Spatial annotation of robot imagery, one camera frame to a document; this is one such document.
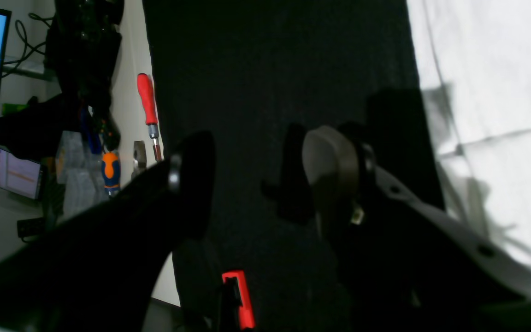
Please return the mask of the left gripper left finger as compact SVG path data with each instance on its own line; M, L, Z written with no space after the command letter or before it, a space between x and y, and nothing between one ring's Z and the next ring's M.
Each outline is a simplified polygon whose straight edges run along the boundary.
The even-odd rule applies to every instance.
M169 158L0 262L0 326L139 332L169 254L208 227L215 142L185 138Z

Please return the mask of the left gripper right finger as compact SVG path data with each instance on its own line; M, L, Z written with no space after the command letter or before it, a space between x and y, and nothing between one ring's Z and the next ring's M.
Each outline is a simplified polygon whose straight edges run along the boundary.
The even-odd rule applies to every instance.
M319 236L365 332L531 332L531 270L379 167L329 126L302 163Z

